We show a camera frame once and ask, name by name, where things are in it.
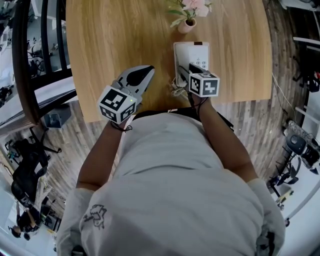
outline floor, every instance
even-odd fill
[[[293,82],[297,73],[297,64],[293,56],[297,55],[297,46],[292,40],[295,28],[287,10],[282,9],[278,0],[263,0],[270,27],[273,50],[273,74],[287,99],[293,106],[303,106],[306,90]],[[56,198],[53,208],[62,215],[64,200],[69,191],[75,187],[78,173],[90,149],[98,139],[105,122],[85,123],[78,101],[70,103],[72,116],[62,129],[51,129],[47,133],[45,145],[61,148],[62,153],[52,154],[47,178]],[[216,105],[216,109],[234,124],[235,134],[248,150],[259,177],[267,180],[276,171],[276,161],[282,161],[284,137],[282,123],[291,118],[293,111],[279,92],[272,87],[270,100],[249,101]],[[41,127],[35,128],[40,133]],[[1,141],[29,137],[28,130],[13,134]]]

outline white wall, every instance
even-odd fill
[[[42,2],[43,0],[31,0],[31,5],[33,7],[34,14],[39,17],[41,16]],[[48,19],[54,19],[54,20],[56,19],[56,6],[57,6],[57,0],[48,1],[48,10],[47,10]]]
[[[308,106],[320,113],[320,92],[310,93]],[[308,118],[305,118],[302,128],[308,133],[317,133],[317,126]],[[320,245],[320,176],[302,164],[298,178],[299,181],[291,186],[294,194],[284,203],[282,212],[285,218],[293,217],[285,231],[281,256],[308,256]]]

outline wooden table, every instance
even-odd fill
[[[177,17],[166,13],[165,0],[68,0],[68,53],[84,120],[101,119],[96,105],[103,89],[138,65],[155,67],[140,111],[188,107],[171,96],[174,42],[210,43],[209,70],[221,78],[212,103],[269,99],[272,50],[262,0],[212,0],[212,9],[182,35],[170,28]]]

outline pink flower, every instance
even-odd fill
[[[203,8],[205,7],[206,1],[205,0],[183,0],[182,3],[185,5],[183,10],[193,10],[196,8]]]
[[[207,17],[208,15],[208,12],[209,12],[209,8],[205,5],[201,6],[201,7],[198,7],[196,10],[195,10],[195,14],[199,17]]]

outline cable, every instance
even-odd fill
[[[280,89],[280,92],[282,93],[284,99],[286,100],[286,102],[288,102],[289,106],[292,108],[293,114],[294,114],[294,121],[297,122],[296,110],[295,110],[294,107],[291,105],[291,103],[289,102],[289,100],[286,98],[284,92],[283,92],[282,89],[280,88],[280,86],[279,86],[279,84],[278,84],[278,81],[277,81],[277,79],[275,78],[274,73],[272,73],[272,78],[273,78],[274,84]]]
[[[204,101],[202,101],[202,102],[199,104],[198,112],[197,112],[197,115],[198,115],[199,118],[200,118],[200,108],[201,108],[202,104],[207,101],[207,99],[209,99],[209,98],[207,97]]]
[[[128,125],[126,129],[122,129],[117,123],[111,121],[111,126],[116,129],[116,130],[119,130],[121,132],[128,132],[128,131],[131,131],[132,130],[132,126],[131,125]]]
[[[179,87],[179,86],[177,86],[175,80],[176,80],[176,78],[174,78],[174,79],[172,80],[172,82],[171,82],[171,86],[172,86],[173,89],[174,89],[174,90],[171,92],[171,95],[172,95],[173,97],[179,97],[179,96],[181,96],[181,97],[183,97],[185,100],[189,100],[188,96],[185,95],[185,92],[187,92],[187,91],[185,90],[185,88],[184,88],[184,87]]]

